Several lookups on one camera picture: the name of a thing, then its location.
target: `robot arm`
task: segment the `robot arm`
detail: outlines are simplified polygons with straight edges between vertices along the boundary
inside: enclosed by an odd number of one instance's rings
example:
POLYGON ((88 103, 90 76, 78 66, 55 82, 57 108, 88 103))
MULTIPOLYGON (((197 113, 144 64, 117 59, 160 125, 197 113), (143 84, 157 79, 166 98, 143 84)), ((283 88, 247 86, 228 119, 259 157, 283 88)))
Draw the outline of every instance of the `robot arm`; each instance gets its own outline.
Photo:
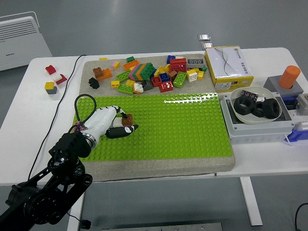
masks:
POLYGON ((120 138, 130 135, 138 125, 110 128, 116 114, 127 118, 118 106, 97 109, 81 123, 84 129, 65 133, 49 150, 52 158, 47 167, 26 182, 13 185, 6 204, 10 206, 0 216, 1 231, 27 231, 34 224, 56 224, 92 183, 92 176, 86 174, 79 157, 88 157, 100 136, 120 138), (52 173, 43 188, 38 181, 52 173))

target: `white robotic hand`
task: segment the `white robotic hand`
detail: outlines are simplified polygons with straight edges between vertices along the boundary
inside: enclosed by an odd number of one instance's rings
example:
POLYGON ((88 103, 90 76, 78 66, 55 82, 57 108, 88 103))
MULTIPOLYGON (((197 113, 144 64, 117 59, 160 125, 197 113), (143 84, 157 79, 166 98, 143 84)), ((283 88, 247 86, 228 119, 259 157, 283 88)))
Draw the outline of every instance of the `white robotic hand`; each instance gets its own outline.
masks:
POLYGON ((110 128, 117 113, 120 113, 123 118, 127 118, 125 112, 118 106, 101 107, 84 123, 85 127, 81 133, 92 150, 97 146, 102 135, 106 135, 110 139, 121 138, 130 135, 138 128, 138 125, 110 128))

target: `cardboard box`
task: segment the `cardboard box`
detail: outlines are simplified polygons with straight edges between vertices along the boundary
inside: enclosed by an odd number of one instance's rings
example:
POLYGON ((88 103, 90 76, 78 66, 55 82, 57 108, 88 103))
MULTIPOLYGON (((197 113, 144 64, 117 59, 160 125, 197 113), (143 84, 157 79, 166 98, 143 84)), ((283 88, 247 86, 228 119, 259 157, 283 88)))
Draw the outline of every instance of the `cardboard box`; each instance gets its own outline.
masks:
POLYGON ((249 87, 254 79, 239 46, 208 48, 205 59, 216 92, 249 87))

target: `table leg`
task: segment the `table leg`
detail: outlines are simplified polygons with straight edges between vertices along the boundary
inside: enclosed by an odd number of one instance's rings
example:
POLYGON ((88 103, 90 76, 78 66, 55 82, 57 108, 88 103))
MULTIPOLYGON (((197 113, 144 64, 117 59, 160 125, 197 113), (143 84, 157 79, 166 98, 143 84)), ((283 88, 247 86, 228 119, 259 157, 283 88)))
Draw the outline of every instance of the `table leg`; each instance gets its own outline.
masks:
POLYGON ((263 224, 250 177, 240 177, 240 181, 250 219, 250 224, 251 226, 262 226, 263 224))

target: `white bowl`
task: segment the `white bowl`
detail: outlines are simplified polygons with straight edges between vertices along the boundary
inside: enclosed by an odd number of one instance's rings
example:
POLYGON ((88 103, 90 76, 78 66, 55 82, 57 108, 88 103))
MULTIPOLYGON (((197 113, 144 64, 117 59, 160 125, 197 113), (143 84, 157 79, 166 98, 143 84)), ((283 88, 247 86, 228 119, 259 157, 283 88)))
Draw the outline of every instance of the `white bowl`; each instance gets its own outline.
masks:
POLYGON ((279 105, 279 115, 274 119, 267 119, 265 117, 260 118, 260 117, 253 115, 252 113, 250 113, 248 115, 238 114, 234 109, 234 101, 235 101, 236 98, 240 97, 242 90, 246 90, 246 91, 249 91, 251 93, 258 94, 258 97, 265 97, 266 99, 276 99, 276 98, 269 90, 267 90, 266 88, 263 88, 263 87, 246 87, 246 88, 235 89, 230 95, 231 106, 232 106, 232 109, 233 109, 236 117, 239 120, 241 120, 243 123, 246 123, 246 124, 263 124, 263 123, 268 123, 268 122, 274 121, 275 119, 280 117, 282 110, 281 110, 281 107, 280 107, 279 104, 278 104, 279 105))

